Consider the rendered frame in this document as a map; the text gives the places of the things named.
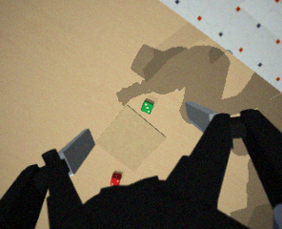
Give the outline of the tan flat mat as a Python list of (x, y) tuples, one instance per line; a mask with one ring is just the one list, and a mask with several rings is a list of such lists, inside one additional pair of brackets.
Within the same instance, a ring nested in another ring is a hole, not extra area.
[(96, 144), (135, 171), (165, 139), (164, 135), (126, 105)]

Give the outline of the green die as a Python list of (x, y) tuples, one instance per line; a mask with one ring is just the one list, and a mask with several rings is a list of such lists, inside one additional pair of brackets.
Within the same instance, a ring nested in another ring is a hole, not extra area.
[(142, 112), (145, 112), (145, 113), (147, 113), (147, 114), (150, 114), (152, 108), (153, 108), (153, 104), (150, 103), (149, 101), (146, 101), (146, 100), (145, 100), (144, 103), (143, 103), (143, 105), (142, 105), (142, 107), (141, 107), (141, 111), (142, 111)]

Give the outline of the red die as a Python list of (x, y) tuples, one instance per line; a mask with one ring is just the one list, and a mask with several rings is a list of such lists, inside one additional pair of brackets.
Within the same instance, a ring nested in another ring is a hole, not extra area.
[(111, 185), (119, 185), (121, 174), (113, 173), (111, 177)]

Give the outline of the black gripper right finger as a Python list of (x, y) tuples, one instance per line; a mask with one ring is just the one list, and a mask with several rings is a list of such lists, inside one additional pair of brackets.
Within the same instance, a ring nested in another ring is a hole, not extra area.
[(282, 133), (255, 109), (231, 117), (191, 101), (185, 105), (188, 121), (203, 134), (138, 209), (133, 229), (187, 229), (199, 198), (218, 208), (233, 138), (242, 138), (274, 208), (272, 229), (282, 229)]

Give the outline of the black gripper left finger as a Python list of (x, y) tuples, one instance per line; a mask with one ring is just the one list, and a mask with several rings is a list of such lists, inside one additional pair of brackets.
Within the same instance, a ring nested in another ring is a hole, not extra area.
[(50, 229), (94, 229), (70, 181), (94, 146), (85, 129), (58, 153), (41, 155), (45, 166), (24, 169), (0, 199), (0, 229), (35, 229), (48, 189)]

